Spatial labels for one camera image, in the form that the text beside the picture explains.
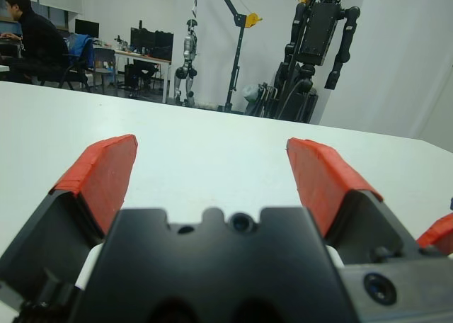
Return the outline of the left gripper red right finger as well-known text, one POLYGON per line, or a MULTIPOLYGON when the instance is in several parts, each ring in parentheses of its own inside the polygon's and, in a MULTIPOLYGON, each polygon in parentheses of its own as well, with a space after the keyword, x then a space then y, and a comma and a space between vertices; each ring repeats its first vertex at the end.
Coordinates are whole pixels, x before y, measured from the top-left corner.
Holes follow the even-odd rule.
POLYGON ((418 243, 382 195, 334 148, 291 138, 287 155, 302 205, 344 264, 419 259, 418 243))

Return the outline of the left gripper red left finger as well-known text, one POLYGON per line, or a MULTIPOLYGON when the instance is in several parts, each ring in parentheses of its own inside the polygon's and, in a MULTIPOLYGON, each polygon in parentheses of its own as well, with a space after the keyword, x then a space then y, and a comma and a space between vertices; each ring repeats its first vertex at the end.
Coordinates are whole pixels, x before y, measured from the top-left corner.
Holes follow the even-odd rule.
POLYGON ((83 151, 1 255, 1 301, 49 302, 59 286, 75 285, 124 203, 136 155, 132 134, 83 151))

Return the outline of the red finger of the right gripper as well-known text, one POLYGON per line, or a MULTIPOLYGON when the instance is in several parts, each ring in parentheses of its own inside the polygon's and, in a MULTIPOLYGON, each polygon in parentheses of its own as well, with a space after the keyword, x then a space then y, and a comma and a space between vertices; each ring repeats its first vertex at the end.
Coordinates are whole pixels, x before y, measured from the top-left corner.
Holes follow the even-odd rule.
POLYGON ((436 247, 446 255, 452 254, 453 214, 450 213, 436 220, 418 239, 418 244, 426 248, 436 247))

